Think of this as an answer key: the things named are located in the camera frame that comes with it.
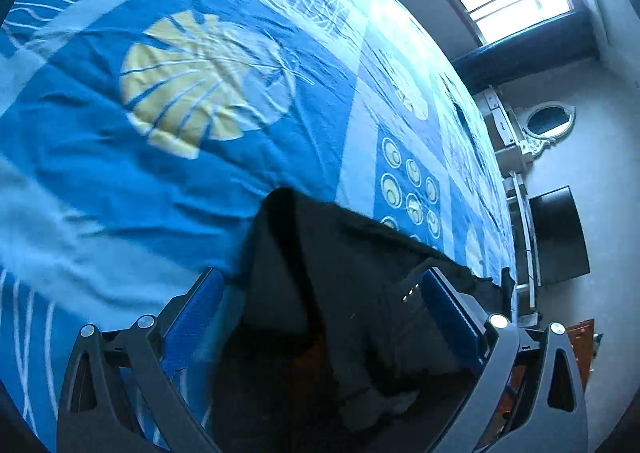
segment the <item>black monitor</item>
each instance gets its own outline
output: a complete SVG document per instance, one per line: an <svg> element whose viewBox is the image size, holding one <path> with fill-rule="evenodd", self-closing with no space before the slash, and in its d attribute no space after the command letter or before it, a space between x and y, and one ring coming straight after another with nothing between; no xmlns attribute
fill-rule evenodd
<svg viewBox="0 0 640 453"><path fill-rule="evenodd" d="M542 284L590 272L587 246L569 186L529 199Z"/></svg>

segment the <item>blue bedspread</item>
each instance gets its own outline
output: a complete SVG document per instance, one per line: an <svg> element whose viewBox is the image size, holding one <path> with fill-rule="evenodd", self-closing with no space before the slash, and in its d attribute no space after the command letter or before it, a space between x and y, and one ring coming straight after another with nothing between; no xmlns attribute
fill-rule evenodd
<svg viewBox="0 0 640 453"><path fill-rule="evenodd" d="M0 75L0 377L52 451L78 329L234 276L279 186L479 276L513 263L478 109L396 0L17 0ZM225 290L209 349L241 303ZM203 425L205 359L176 379Z"/></svg>

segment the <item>blue duvet cover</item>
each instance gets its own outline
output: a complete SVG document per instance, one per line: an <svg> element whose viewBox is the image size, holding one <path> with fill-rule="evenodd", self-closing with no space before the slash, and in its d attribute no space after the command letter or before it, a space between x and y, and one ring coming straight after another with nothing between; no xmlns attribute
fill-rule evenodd
<svg viewBox="0 0 640 453"><path fill-rule="evenodd" d="M52 451L78 329L158 313L205 267L233 277L275 188L496 282L513 264L482 118L396 0L17 0L0 76L0 378ZM226 289L205 348L241 305ZM175 378L203 425L210 357Z"/></svg>

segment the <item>metal bolt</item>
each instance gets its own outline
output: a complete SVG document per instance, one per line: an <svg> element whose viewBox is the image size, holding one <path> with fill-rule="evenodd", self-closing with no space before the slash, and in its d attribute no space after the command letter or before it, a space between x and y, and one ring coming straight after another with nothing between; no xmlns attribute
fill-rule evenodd
<svg viewBox="0 0 640 453"><path fill-rule="evenodd" d="M506 328L509 324L509 320L502 314L494 314L489 318L489 323L496 328Z"/></svg>
<svg viewBox="0 0 640 453"><path fill-rule="evenodd" d="M80 329L80 335L83 338L88 338L89 336L93 335L94 333L94 326L93 325L85 325L84 327L82 327Z"/></svg>
<svg viewBox="0 0 640 453"><path fill-rule="evenodd" d="M551 324L551 332L561 336L562 334L564 334L564 326L562 324L560 324L560 323L552 323Z"/></svg>
<svg viewBox="0 0 640 453"><path fill-rule="evenodd" d="M151 327L151 325L154 324L155 321L156 319L153 316L149 316L149 315L143 316L138 320L138 326L140 328L149 328Z"/></svg>

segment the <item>circle pattern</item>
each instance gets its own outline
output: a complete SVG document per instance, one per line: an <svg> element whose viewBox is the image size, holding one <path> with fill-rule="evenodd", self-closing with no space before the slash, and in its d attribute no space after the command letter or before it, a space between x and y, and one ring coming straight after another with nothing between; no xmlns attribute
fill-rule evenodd
<svg viewBox="0 0 640 453"><path fill-rule="evenodd" d="M431 177L427 177L426 182L427 199L432 204L436 204L438 201L438 187Z"/></svg>
<svg viewBox="0 0 640 453"><path fill-rule="evenodd" d="M382 140L382 153L385 154L386 162L388 162L389 166L392 168L400 168L402 164L402 156L400 155L400 150L389 138L384 138Z"/></svg>
<svg viewBox="0 0 640 453"><path fill-rule="evenodd" d="M433 238L437 239L440 237L440 221L436 216L436 213L429 210L427 213L427 225L429 226L429 231Z"/></svg>
<svg viewBox="0 0 640 453"><path fill-rule="evenodd" d="M380 222L386 227L391 227L391 229L395 229L396 231L398 230L398 223L393 217L384 217Z"/></svg>
<svg viewBox="0 0 640 453"><path fill-rule="evenodd" d="M424 220L424 213L422 212L422 205L418 200L418 197L414 193L410 193L406 196L406 212L409 214L411 221L419 226Z"/></svg>
<svg viewBox="0 0 640 453"><path fill-rule="evenodd" d="M380 179L380 188L386 202L395 209L402 205L402 191L398 179L390 173L385 173Z"/></svg>
<svg viewBox="0 0 640 453"><path fill-rule="evenodd" d="M409 176L409 180L416 187L420 188L420 184L422 184L422 175L420 174L420 168L418 168L418 164L414 159L406 160L406 174Z"/></svg>

